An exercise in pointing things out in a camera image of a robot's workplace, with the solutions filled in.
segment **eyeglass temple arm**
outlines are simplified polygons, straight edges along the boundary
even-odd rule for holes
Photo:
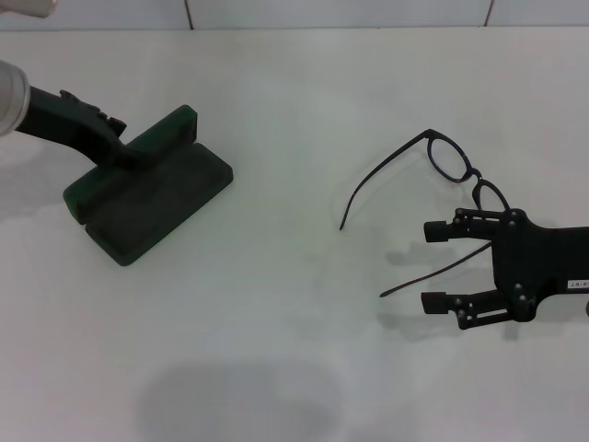
[[[423,138],[428,138],[429,136],[432,135],[432,133],[434,133],[435,131],[433,129],[428,129],[426,131],[423,131],[421,134],[417,135],[415,138],[413,138],[411,141],[409,141],[408,143],[406,143],[405,145],[403,145],[402,147],[400,147],[399,149],[397,149],[395,152],[393,152],[391,155],[389,155],[387,158],[385,158],[384,161],[382,161],[378,166],[376,166],[368,175],[366,175],[366,178],[364,178],[360,184],[358,184],[358,187],[356,187],[356,190],[353,191],[352,196],[350,197],[350,201],[348,201],[348,205],[346,206],[346,211],[343,214],[343,218],[341,219],[341,224],[340,224],[340,230],[343,229],[343,227],[346,224],[346,219],[348,218],[348,212],[350,212],[350,207],[352,206],[352,201],[356,196],[356,193],[358,193],[358,191],[360,191],[360,189],[362,189],[362,187],[372,178],[374,177],[374,175],[376,175],[384,166],[386,166],[388,163],[390,163],[393,159],[395,159],[396,157],[398,157],[399,155],[403,154],[406,150],[408,150],[410,147],[418,144]]]
[[[430,221],[423,225],[427,242],[446,242],[454,238],[492,240],[498,233],[502,212],[456,209],[451,223]]]

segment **eyeglasses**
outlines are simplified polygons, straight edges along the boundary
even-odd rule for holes
[[[352,206],[353,199],[355,198],[356,194],[363,186],[372,178],[376,173],[378,173],[384,166],[390,163],[393,159],[398,157],[399,155],[403,154],[407,151],[410,147],[418,144],[421,140],[427,138],[427,156],[432,162],[433,167],[447,180],[450,180],[456,184],[461,184],[470,180],[473,176],[477,178],[477,184],[475,185],[474,189],[472,190],[472,199],[477,206],[477,209],[483,210],[480,200],[480,191],[487,187],[491,189],[495,195],[499,198],[499,200],[503,204],[504,210],[509,210],[509,204],[507,200],[501,193],[501,191],[495,186],[492,182],[484,180],[482,178],[482,174],[475,168],[472,167],[470,164],[470,160],[467,157],[467,154],[464,153],[464,150],[460,148],[453,140],[445,136],[444,134],[440,134],[439,132],[435,131],[434,129],[428,129],[427,131],[422,132],[421,134],[417,135],[407,144],[403,145],[400,149],[393,152],[390,156],[388,156],[383,162],[381,162],[378,166],[376,166],[367,176],[364,178],[356,190],[353,191],[352,197],[346,206],[346,211],[343,214],[343,219],[341,220],[340,230],[346,224],[346,219],[348,218],[348,213],[350,212],[350,207]],[[415,283],[419,283],[425,279],[431,278],[432,276],[436,276],[437,274],[446,272],[457,265],[461,264],[469,260],[470,258],[478,255],[482,251],[488,249],[491,246],[491,243],[485,244],[480,249],[475,250],[474,252],[470,253],[468,256],[462,258],[461,260],[441,269],[437,272],[430,273],[425,275],[424,277],[415,279],[413,281],[409,281],[403,285],[399,285],[395,288],[391,288],[384,292],[381,297],[386,297],[392,293],[399,291],[401,288],[405,288],[409,285],[413,285]]]

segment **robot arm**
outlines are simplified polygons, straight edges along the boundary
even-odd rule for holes
[[[459,208],[452,223],[433,221],[423,230],[427,242],[491,242],[495,290],[422,293],[426,314],[454,311],[462,330],[506,320],[528,322],[547,297],[589,293],[589,227],[539,227],[519,209],[499,213]]]
[[[16,12],[25,16],[46,18],[57,6],[57,0],[0,0],[0,14]]]

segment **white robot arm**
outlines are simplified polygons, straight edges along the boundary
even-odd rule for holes
[[[57,0],[0,0],[0,14],[16,12],[26,16],[48,17]],[[0,60],[0,136],[14,131],[29,108],[30,87],[25,73]]]
[[[57,0],[0,0],[0,13],[16,12],[25,16],[46,18],[57,6]]]

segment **eyeglass frame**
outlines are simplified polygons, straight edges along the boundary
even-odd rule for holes
[[[482,178],[482,174],[480,173],[480,171],[478,169],[475,169],[472,167],[472,164],[470,163],[470,160],[467,157],[467,154],[465,154],[464,150],[462,150],[462,148],[451,138],[447,137],[444,134],[441,134],[437,131],[435,131],[434,129],[427,129],[425,131],[423,131],[421,134],[417,135],[416,137],[414,137],[412,140],[410,140],[408,143],[406,143],[405,145],[403,145],[402,147],[400,147],[399,149],[397,149],[395,152],[393,152],[391,155],[389,155],[387,158],[385,158],[378,166],[376,166],[374,169],[371,170],[371,172],[366,175],[366,177],[360,182],[360,184],[358,185],[358,187],[356,187],[356,189],[354,190],[352,196],[350,197],[350,201],[348,202],[348,205],[346,206],[346,210],[343,214],[343,218],[341,220],[341,224],[340,224],[340,230],[343,229],[343,227],[345,226],[346,223],[346,219],[348,218],[348,213],[350,212],[350,207],[352,206],[352,201],[356,196],[356,193],[358,191],[360,191],[360,189],[362,189],[362,187],[372,178],[374,177],[374,175],[379,172],[384,166],[386,166],[388,163],[390,163],[393,159],[395,159],[396,157],[398,157],[399,155],[403,154],[405,151],[407,151],[409,148],[413,147],[414,145],[418,144],[422,139],[427,138],[428,139],[428,144],[427,144],[427,156],[430,159],[430,162],[432,163],[433,167],[440,173],[440,175],[442,175],[444,178],[446,178],[447,180],[455,183],[455,184],[461,184],[465,181],[470,180],[471,177],[475,176],[477,177],[477,184],[475,185],[474,189],[472,190],[472,199],[475,202],[475,205],[477,206],[477,208],[479,210],[482,210],[482,207],[480,205],[480,191],[482,190],[483,187],[488,187],[489,189],[491,189],[493,192],[495,192],[495,194],[499,197],[499,199],[501,200],[504,210],[509,210],[510,206],[507,203],[507,200],[505,199],[505,197],[503,196],[502,192],[497,188],[497,186],[495,186],[492,182],[488,181],[488,180],[484,180]],[[432,150],[433,150],[433,142],[435,140],[442,140],[447,142],[449,145],[451,145],[456,152],[462,157],[467,170],[465,171],[464,175],[462,176],[462,178],[454,178],[450,175],[448,175],[445,171],[442,170],[442,168],[440,168],[440,166],[435,162],[435,160],[433,159],[433,154],[432,154]]]

